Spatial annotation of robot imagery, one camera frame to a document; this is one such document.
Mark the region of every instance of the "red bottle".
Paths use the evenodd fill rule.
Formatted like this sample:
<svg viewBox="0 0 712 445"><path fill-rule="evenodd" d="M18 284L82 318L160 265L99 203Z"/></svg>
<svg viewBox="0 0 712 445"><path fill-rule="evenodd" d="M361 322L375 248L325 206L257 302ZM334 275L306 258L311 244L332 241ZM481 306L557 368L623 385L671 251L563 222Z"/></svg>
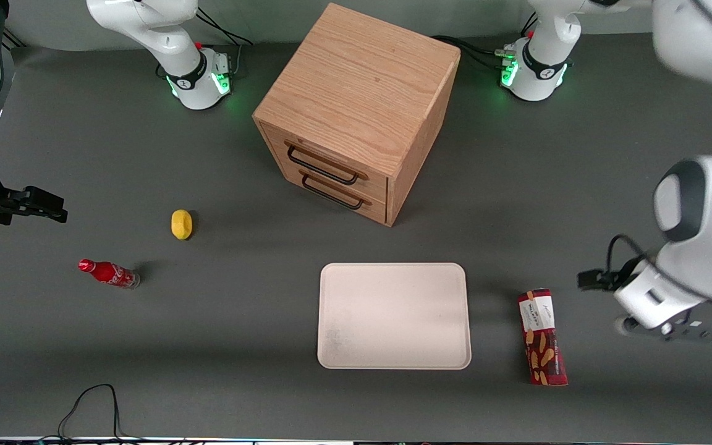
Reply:
<svg viewBox="0 0 712 445"><path fill-rule="evenodd" d="M108 261L96 263L93 260L84 259L79 261L78 270L85 271L103 284L110 284L126 289L135 289L141 279L139 274L132 270L127 270L121 266Z"/></svg>

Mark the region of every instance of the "wooden cabinet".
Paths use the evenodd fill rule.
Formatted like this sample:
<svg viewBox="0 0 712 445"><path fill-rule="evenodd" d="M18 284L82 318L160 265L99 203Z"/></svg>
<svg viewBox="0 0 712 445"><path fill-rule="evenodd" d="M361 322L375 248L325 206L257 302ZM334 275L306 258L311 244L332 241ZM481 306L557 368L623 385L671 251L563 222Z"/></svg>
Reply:
<svg viewBox="0 0 712 445"><path fill-rule="evenodd" d="M451 45L331 3L252 117L288 181L392 226L459 61Z"/></svg>

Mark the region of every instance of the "snack package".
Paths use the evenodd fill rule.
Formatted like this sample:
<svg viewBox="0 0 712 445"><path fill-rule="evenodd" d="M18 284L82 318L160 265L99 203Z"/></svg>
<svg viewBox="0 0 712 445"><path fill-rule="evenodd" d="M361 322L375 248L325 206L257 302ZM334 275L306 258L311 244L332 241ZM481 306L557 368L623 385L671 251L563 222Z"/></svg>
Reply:
<svg viewBox="0 0 712 445"><path fill-rule="evenodd" d="M530 290L518 297L518 307L532 385L567 385L565 361L556 340L551 291Z"/></svg>

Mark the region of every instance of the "black metal handle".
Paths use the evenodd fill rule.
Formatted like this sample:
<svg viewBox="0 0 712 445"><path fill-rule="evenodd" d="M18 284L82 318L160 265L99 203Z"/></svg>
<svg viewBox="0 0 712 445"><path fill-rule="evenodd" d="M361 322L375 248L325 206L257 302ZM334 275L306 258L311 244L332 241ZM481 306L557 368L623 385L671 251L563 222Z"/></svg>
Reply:
<svg viewBox="0 0 712 445"><path fill-rule="evenodd" d="M304 186L305 189L313 192L316 195L320 195L321 197L324 197L328 200L332 200L332 201L338 203L338 205L343 206L344 208L348 208L350 210L358 210L358 209L362 208L362 205L364 204L364 200L359 200L358 203L356 203L356 205L349 205L344 200L340 200L336 197L333 197L332 195L329 195L328 193L326 193L322 190L315 189L313 186L306 183L306 180L308 180L308 179L309 179L309 175L304 175L304 177L302 178L302 186Z"/></svg>
<svg viewBox="0 0 712 445"><path fill-rule="evenodd" d="M296 150L296 147L292 144L288 144L288 146L289 148L287 149L287 157L290 158L290 160L294 163L299 164L299 166L306 167L311 171L316 172L317 174L322 174L328 179L335 180L342 185L353 185L354 183L356 183L356 180L358 179L358 174L354 173L353 178L350 179L345 179L337 175L330 174L330 172L327 172L326 170L319 169L318 167L313 166L310 163L306 163L306 161L302 161L299 158L295 158L293 156L293 152Z"/></svg>

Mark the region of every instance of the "white tray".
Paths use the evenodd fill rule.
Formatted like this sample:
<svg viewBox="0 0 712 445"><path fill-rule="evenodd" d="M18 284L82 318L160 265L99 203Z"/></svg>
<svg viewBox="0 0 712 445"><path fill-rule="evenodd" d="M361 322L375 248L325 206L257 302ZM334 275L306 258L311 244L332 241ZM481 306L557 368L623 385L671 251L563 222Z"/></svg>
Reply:
<svg viewBox="0 0 712 445"><path fill-rule="evenodd" d="M468 366L472 344L463 268L327 265L320 273L317 360L330 369Z"/></svg>

